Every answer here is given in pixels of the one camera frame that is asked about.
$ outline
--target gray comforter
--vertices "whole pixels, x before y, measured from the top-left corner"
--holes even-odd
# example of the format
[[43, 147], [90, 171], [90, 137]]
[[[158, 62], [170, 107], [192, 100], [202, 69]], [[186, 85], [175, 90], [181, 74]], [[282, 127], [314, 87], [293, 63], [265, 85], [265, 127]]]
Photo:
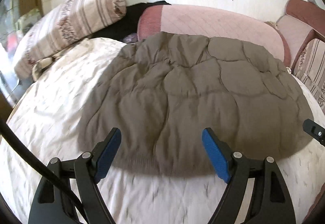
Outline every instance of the gray comforter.
[[91, 150], [118, 127], [116, 167], [194, 176], [213, 173], [204, 128], [247, 157], [279, 160], [310, 142], [307, 118], [299, 85], [264, 47], [161, 32], [124, 46], [107, 67], [83, 106], [78, 141]]

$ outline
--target white bed sheet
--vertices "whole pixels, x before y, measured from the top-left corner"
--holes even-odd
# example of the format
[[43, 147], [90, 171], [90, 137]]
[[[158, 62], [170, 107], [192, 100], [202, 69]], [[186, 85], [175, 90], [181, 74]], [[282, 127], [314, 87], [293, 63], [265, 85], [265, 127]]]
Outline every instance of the white bed sheet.
[[[104, 38], [83, 40], [59, 59], [34, 83], [14, 108], [8, 125], [44, 164], [52, 157], [75, 159], [76, 126], [80, 109], [106, 66], [125, 44]], [[299, 81], [315, 121], [325, 127], [324, 114], [308, 89]], [[277, 161], [302, 223], [325, 182], [324, 147], [312, 140], [300, 152]], [[28, 222], [30, 206], [41, 176], [7, 144], [0, 143], [0, 192], [15, 215]], [[72, 189], [77, 194], [75, 180]], [[249, 204], [249, 181], [241, 223]], [[217, 176], [171, 178], [128, 173], [111, 167], [99, 189], [116, 223], [207, 223], [226, 184]]]

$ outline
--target beige striped cushion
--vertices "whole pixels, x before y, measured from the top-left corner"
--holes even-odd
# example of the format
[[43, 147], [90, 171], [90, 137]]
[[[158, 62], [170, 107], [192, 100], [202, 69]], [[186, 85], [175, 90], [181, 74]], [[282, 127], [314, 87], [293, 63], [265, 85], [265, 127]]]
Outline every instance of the beige striped cushion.
[[38, 60], [115, 23], [125, 14], [124, 0], [67, 0], [38, 21], [19, 43], [13, 59], [17, 76], [29, 77]]
[[294, 75], [299, 78], [325, 113], [325, 43], [311, 40], [298, 58]]

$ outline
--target black cable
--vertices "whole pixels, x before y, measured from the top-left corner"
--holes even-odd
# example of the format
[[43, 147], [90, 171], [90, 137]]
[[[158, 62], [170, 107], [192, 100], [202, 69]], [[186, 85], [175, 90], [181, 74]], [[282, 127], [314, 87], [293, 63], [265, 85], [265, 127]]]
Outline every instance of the black cable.
[[40, 160], [34, 156], [27, 147], [18, 139], [18, 137], [13, 133], [9, 126], [0, 119], [0, 134], [8, 142], [8, 144], [16, 151], [19, 156], [24, 159], [33, 169], [35, 169], [40, 175], [45, 177], [52, 185], [57, 187], [59, 190], [64, 192], [68, 198], [71, 199], [77, 210], [80, 212], [82, 217], [87, 220], [85, 210], [83, 205], [72, 192], [61, 180], [58, 178], [51, 170], [49, 170]]

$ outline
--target blue pad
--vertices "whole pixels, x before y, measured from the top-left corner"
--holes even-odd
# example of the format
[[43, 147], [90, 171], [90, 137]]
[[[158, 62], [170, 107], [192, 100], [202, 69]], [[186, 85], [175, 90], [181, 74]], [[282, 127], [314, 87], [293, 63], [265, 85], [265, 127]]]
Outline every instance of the blue pad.
[[202, 142], [217, 175], [228, 184], [231, 179], [228, 162], [207, 129], [202, 132]]
[[114, 160], [116, 152], [120, 147], [121, 140], [121, 131], [117, 129], [108, 144], [106, 145], [104, 151], [101, 153], [101, 156], [98, 158], [97, 172], [94, 176], [94, 182], [96, 184], [98, 184], [101, 179], [106, 177], [108, 170]]

